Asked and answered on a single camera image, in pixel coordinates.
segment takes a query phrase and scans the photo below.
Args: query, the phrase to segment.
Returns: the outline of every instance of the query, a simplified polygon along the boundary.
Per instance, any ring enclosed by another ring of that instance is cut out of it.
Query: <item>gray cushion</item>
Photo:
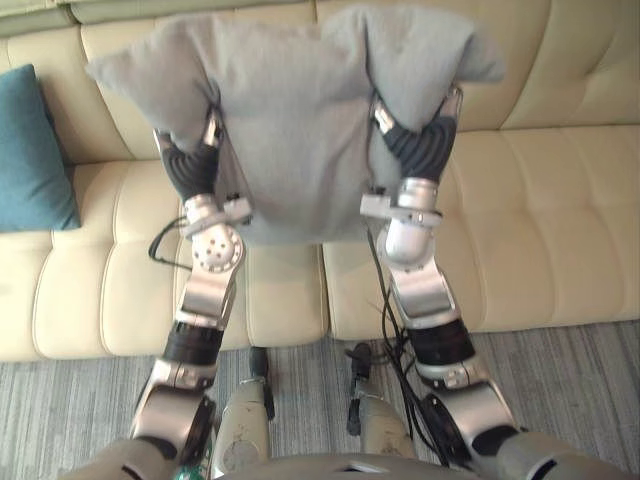
[[[452,82],[497,80],[500,55],[466,19],[417,6],[345,9],[322,26],[178,17],[88,72],[194,150],[211,104],[227,142],[217,191],[256,209],[256,243],[360,231],[360,196],[398,182],[369,107],[374,90],[405,126],[430,121]]]
[[[80,225],[33,65],[0,75],[0,231]]]

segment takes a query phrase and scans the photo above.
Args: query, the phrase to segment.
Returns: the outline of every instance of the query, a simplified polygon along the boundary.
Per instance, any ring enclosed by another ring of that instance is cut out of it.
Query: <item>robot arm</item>
[[[179,465],[194,464],[203,454],[215,414],[205,390],[215,378],[245,253],[230,224],[251,214],[246,199],[230,200],[223,209],[216,205],[220,132],[212,112],[202,144],[191,155],[178,150],[168,135],[154,132],[165,170],[184,202],[187,225],[181,234],[192,241],[192,271],[164,353],[138,398],[130,439],[110,445],[64,480],[169,480]]]
[[[364,215],[390,220],[376,250],[391,274],[393,298],[416,354],[416,370],[431,390],[424,418],[448,461],[482,478],[551,480],[631,478],[540,433],[520,429],[476,353],[455,297],[435,261],[433,230],[440,176],[457,129],[462,91],[453,87],[420,133],[397,124],[382,101],[374,104],[380,133],[400,162],[395,198],[364,195]]]

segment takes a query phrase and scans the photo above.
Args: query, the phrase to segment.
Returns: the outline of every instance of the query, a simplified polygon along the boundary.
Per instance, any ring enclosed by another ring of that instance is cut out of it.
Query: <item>teal pillow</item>
[[[80,226],[33,65],[0,75],[0,232]]]

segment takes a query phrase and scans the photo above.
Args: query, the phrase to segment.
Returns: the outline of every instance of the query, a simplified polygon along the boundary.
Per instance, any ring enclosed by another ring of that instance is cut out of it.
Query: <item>floor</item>
[[[522,425],[640,473],[640,321],[475,334],[474,342]],[[346,432],[350,373],[343,352],[352,345],[325,338],[269,351],[275,456],[357,450]],[[0,364],[0,478],[54,479],[126,435],[151,363]],[[211,396],[224,405],[247,374],[247,351],[221,354]],[[372,378],[401,409],[390,368],[375,367]]]

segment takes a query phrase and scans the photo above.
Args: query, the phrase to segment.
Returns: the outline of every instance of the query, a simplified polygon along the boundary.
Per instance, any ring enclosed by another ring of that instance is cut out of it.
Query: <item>cream sofa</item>
[[[34,64],[82,227],[0,234],[0,360],[157,353],[185,274],[146,250],[179,201],[150,125],[85,75],[87,59],[150,32],[176,5],[304,24],[348,2],[26,3],[0,17],[0,72]],[[639,318],[640,1],[420,3],[475,19],[508,65],[499,85],[465,86],[439,195],[437,257],[468,327]],[[188,261],[189,251],[173,235],[163,253]],[[328,331],[380,336],[364,244],[251,248],[238,287],[223,348],[302,344]]]

